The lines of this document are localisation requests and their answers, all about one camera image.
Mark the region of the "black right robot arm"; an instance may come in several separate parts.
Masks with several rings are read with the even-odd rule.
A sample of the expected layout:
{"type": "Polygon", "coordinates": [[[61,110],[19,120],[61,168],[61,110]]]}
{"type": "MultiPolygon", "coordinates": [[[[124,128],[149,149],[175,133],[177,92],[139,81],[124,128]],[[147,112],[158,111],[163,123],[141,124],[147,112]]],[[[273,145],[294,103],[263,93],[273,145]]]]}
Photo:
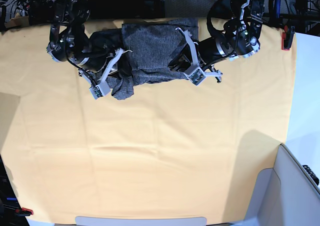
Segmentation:
{"type": "Polygon", "coordinates": [[[92,86],[98,85],[107,64],[123,48],[119,28],[85,33],[84,23],[90,16],[88,0],[55,0],[47,53],[57,62],[69,62],[79,76],[92,86]]]}

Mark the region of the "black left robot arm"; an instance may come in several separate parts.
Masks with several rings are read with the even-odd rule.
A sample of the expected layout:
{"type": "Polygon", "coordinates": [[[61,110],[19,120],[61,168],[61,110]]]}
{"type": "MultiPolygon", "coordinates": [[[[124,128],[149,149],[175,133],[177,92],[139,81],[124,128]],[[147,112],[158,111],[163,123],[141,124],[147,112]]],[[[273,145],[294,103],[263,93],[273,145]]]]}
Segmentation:
{"type": "Polygon", "coordinates": [[[197,41],[189,30],[176,28],[183,35],[186,46],[168,67],[183,73],[196,86],[207,77],[214,77],[218,83],[222,81],[223,74],[215,69],[216,63],[248,58],[260,50],[265,0],[230,0],[232,18],[218,30],[213,26],[212,18],[222,2],[215,2],[206,17],[209,38],[197,41]]]}

